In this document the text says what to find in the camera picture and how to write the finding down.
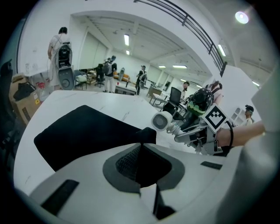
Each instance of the fluorescent light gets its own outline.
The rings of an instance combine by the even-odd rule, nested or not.
[[[185,65],[173,65],[173,68],[187,68]]]
[[[246,24],[249,22],[249,17],[244,12],[235,13],[235,18],[238,22]]]
[[[124,43],[125,43],[127,46],[130,45],[130,37],[129,37],[127,34],[124,35]]]
[[[259,86],[259,84],[257,84],[256,82],[254,82],[254,81],[252,81],[253,82],[253,84],[255,84],[256,86]]]
[[[222,45],[221,45],[221,44],[219,44],[218,46],[219,46],[219,49],[220,49],[220,51],[221,51],[222,55],[225,57],[225,56],[226,56],[226,54],[224,53],[224,49],[223,49]]]

